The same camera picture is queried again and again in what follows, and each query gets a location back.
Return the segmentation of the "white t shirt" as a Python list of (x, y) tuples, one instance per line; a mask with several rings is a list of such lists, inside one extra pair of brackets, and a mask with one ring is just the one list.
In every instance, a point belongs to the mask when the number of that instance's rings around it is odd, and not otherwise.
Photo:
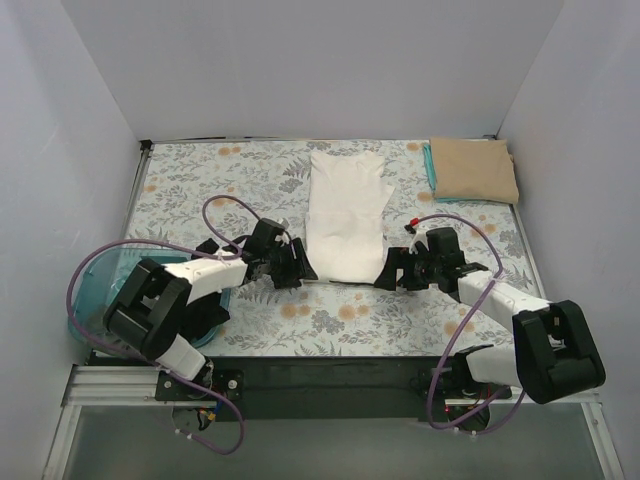
[(383, 212), (394, 192), (384, 165), (372, 152), (311, 155), (306, 253), (319, 280), (372, 284), (382, 272)]

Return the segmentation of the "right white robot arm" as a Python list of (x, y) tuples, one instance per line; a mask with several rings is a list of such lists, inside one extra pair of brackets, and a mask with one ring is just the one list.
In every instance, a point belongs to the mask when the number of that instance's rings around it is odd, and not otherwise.
[(387, 291), (420, 291), (435, 285), (512, 334), (510, 349), (482, 345), (455, 354), (452, 383), (464, 397), (475, 397), (495, 384), (520, 388), (536, 403), (546, 404), (606, 380), (578, 304), (552, 303), (495, 279), (484, 265), (466, 261), (450, 227), (417, 233), (410, 246), (390, 248), (374, 285)]

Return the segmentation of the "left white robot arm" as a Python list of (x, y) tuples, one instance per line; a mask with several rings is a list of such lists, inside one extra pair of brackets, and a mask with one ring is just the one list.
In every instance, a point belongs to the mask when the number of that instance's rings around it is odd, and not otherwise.
[(208, 328), (229, 319), (219, 305), (223, 291), (267, 275), (277, 289), (294, 289), (318, 279), (301, 239), (286, 227), (260, 219), (253, 232), (221, 247), (211, 241), (192, 252), (191, 260), (160, 264), (140, 260), (106, 310), (106, 330), (144, 359), (178, 376), (178, 387), (193, 400), (213, 386), (202, 355), (186, 338), (187, 325)]

